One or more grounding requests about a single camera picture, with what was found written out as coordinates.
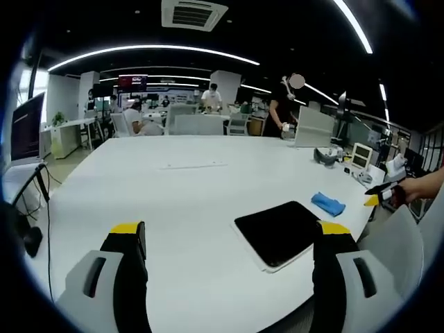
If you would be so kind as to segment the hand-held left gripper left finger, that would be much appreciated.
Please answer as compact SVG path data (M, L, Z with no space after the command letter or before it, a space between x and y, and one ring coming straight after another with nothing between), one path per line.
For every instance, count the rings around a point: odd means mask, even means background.
M80 332L150 332L145 223L121 223L65 279L58 309Z

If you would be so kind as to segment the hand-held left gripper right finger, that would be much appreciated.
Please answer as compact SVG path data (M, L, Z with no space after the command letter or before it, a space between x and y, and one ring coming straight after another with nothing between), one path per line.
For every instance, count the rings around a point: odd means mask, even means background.
M314 236L312 332L378 332L402 305L393 274L349 229L319 220Z

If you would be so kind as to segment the person's right hand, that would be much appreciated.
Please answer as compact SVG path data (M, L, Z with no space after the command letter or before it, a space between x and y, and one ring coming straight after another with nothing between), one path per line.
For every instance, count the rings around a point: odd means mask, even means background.
M416 199L428 199L429 191L427 182L422 178L406 178L399 183L404 192L404 199L399 199L399 204L409 204Z

